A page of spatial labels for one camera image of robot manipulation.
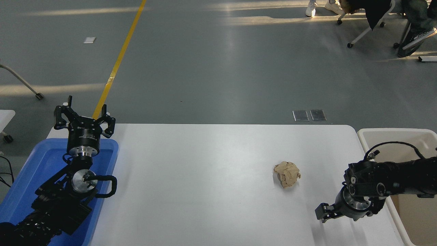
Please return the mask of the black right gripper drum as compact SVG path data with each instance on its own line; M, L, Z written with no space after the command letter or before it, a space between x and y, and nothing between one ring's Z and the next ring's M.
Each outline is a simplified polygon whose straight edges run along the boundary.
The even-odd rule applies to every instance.
M349 217L354 221L364 217L370 212L372 202L362 198L353 197L348 188L342 188L335 200L335 211L337 214Z

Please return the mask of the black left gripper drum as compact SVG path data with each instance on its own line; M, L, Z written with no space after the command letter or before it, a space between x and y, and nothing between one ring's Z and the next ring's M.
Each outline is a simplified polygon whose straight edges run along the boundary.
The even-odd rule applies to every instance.
M92 118L80 117L69 119L67 148L73 149L80 146L100 148L100 135L102 128Z

